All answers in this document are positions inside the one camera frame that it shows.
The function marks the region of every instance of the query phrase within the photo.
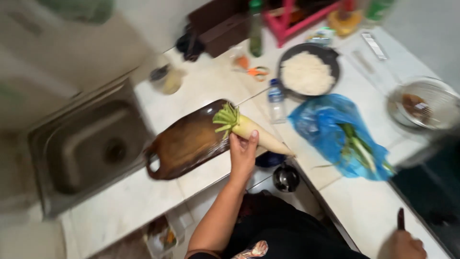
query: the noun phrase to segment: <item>person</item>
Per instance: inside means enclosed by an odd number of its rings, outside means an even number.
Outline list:
[[[269,192],[245,194],[258,141],[256,130],[248,141],[230,134],[230,179],[196,227],[185,259],[368,259]],[[426,258],[408,232],[396,231],[392,240],[391,259]]]

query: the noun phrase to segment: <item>white tile countertop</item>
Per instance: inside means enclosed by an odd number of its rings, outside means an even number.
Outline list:
[[[271,69],[269,79],[274,78],[280,55],[291,46],[302,43],[311,30],[291,39],[282,49],[277,49],[273,36],[264,29],[264,54],[257,59],[250,58],[250,66],[267,66]],[[391,58],[388,67],[393,67],[399,77],[436,77],[382,29],[375,29],[374,34]],[[345,95],[356,103],[372,137],[390,151],[388,160],[396,164],[427,145],[429,136],[406,132],[390,120],[382,89],[394,87],[396,82],[387,75],[386,65],[378,63],[369,54],[368,47],[360,37],[355,34],[346,40],[335,39],[333,43],[341,54],[338,59],[341,77],[333,93]],[[240,45],[244,46],[243,50],[247,49],[247,41]],[[382,71],[379,78],[366,75],[365,70],[360,68],[351,55],[356,49],[360,49],[368,61]],[[163,95],[148,82],[142,82],[135,88],[148,123],[156,134],[179,118],[217,99],[227,99],[240,105],[242,113],[283,140],[297,154],[296,160],[301,169],[357,247],[370,258],[377,258],[385,239],[396,227],[397,209],[401,206],[407,208],[388,183],[344,178],[334,167],[313,169],[328,162],[289,123],[270,125],[265,92],[268,82],[256,82],[248,75],[231,71],[228,52],[215,59],[203,54],[196,63],[182,62],[181,55],[174,49],[166,54],[186,72],[179,91]],[[288,112],[300,103],[301,100],[287,98]],[[229,152],[172,181],[152,180],[145,169],[135,172],[62,215],[68,258],[93,255],[183,203],[229,172]],[[429,258],[448,258],[409,211],[407,209],[406,228],[424,242]]]

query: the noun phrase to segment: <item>black frying pan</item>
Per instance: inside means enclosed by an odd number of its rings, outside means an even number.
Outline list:
[[[297,92],[294,92],[286,88],[283,85],[282,78],[281,78],[281,62],[287,59],[290,59],[292,56],[299,54],[303,51],[308,51],[310,52],[310,54],[318,56],[324,62],[324,64],[329,65],[331,67],[331,75],[335,78],[335,83],[331,85],[328,91],[330,92],[331,89],[335,86],[335,84],[339,80],[339,76],[340,76],[340,68],[339,68],[339,64],[337,63],[337,57],[339,56],[339,54],[335,50],[329,47],[322,47],[321,45],[317,45],[315,43],[302,43],[302,44],[296,45],[288,49],[281,56],[280,62],[278,63],[278,80],[280,82],[280,86],[283,88],[283,91],[285,93],[289,93],[297,97],[310,96],[310,95],[299,94]]]

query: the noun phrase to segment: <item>sink basin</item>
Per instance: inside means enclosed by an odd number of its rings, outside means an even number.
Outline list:
[[[151,141],[128,80],[51,116],[28,134],[45,217],[142,168]]]

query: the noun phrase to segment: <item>orange scissors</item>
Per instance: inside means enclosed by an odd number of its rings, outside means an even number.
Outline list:
[[[267,78],[267,75],[270,74],[270,69],[268,69],[268,67],[266,66],[256,66],[256,67],[248,68],[248,69],[238,68],[238,69],[234,69],[234,71],[243,72],[248,75],[251,75],[254,77],[254,79],[257,82],[265,81],[265,79]]]

